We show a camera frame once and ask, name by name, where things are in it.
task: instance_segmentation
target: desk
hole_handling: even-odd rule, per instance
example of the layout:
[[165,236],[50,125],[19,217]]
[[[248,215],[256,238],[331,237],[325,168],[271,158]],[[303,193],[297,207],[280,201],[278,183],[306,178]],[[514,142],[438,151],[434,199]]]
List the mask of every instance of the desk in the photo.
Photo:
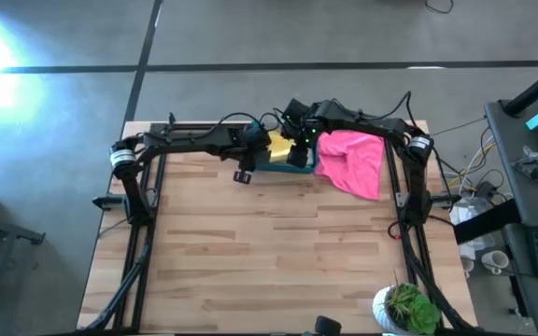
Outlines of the desk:
[[503,239],[512,257],[512,265],[519,275],[516,276],[519,305],[524,301],[526,313],[532,316],[538,331],[538,277],[534,274],[531,262],[531,249],[526,227],[538,227],[538,183],[512,168],[512,162],[522,157],[523,146],[538,151],[538,132],[527,130],[524,122],[538,113],[538,104],[532,105],[524,112],[524,117],[514,119],[505,115],[499,103],[491,103],[485,107],[489,126],[497,142],[502,158],[503,168],[514,198],[515,205],[510,203],[509,210],[518,216],[518,220],[500,221],[503,227]]
[[[124,136],[149,125],[129,122]],[[168,156],[141,332],[300,333],[313,329],[317,315],[338,320],[343,332],[381,331],[372,298],[406,278],[402,245],[386,233],[396,218],[387,162],[378,202],[313,175],[256,172],[250,185],[234,183],[236,165],[205,153]],[[438,191],[434,159],[428,173]],[[122,193],[115,179],[111,192]],[[101,230],[123,217],[105,213]],[[430,220],[425,231],[438,285],[475,324],[453,230]],[[121,225],[99,239],[79,327],[118,288],[128,232]]]

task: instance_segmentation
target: pink towel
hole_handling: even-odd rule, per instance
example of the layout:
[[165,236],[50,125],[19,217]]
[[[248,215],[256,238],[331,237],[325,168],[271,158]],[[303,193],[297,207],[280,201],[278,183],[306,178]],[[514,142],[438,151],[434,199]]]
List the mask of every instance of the pink towel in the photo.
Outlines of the pink towel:
[[369,200],[379,199],[383,139],[353,131],[323,133],[319,138],[316,175],[339,189]]

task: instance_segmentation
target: potted plant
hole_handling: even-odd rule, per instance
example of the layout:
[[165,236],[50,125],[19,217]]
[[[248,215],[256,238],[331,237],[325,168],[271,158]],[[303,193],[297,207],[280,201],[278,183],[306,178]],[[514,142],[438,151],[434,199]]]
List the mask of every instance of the potted plant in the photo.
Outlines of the potted plant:
[[381,328],[399,335],[433,335],[441,319],[439,309],[410,284],[379,290],[373,314]]

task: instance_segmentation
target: wooden table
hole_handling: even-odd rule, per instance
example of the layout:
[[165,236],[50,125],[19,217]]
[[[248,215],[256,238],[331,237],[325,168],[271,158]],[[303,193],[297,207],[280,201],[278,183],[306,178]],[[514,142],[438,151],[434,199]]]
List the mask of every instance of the wooden table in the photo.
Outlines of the wooden table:
[[[149,125],[128,122],[124,136]],[[419,126],[426,130],[424,121]],[[236,165],[205,153],[168,156],[141,332],[300,333],[313,329],[317,315],[338,320],[343,332],[381,331],[372,298],[406,279],[401,242],[386,233],[396,216],[385,158],[378,202],[312,175],[256,172],[250,185],[234,183]],[[433,155],[428,186],[441,189]],[[110,191],[123,193],[115,178]],[[105,213],[101,230],[124,217]],[[80,327],[118,288],[129,232],[121,224],[98,240]],[[475,325],[452,228],[429,220],[425,232],[438,286]]]

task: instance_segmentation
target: gray floor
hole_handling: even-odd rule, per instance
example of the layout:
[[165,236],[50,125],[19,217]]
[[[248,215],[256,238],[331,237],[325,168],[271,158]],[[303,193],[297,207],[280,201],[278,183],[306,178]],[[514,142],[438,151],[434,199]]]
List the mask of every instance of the gray floor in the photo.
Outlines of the gray floor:
[[[456,3],[442,16],[410,0],[166,0],[149,63],[538,60],[538,0]],[[0,0],[0,66],[137,64],[152,4]],[[16,248],[0,283],[0,335],[76,325],[101,217],[91,198],[109,182],[107,149],[134,77],[0,75],[0,218],[47,233],[42,246]],[[412,90],[417,119],[435,133],[483,116],[484,103],[537,78],[538,68],[149,73],[134,118],[259,116],[291,97],[337,97],[378,114]],[[438,135],[436,146],[463,167],[485,128]],[[495,153],[488,168],[501,169]],[[481,327],[534,333],[506,313],[506,278],[483,273],[468,283]]]

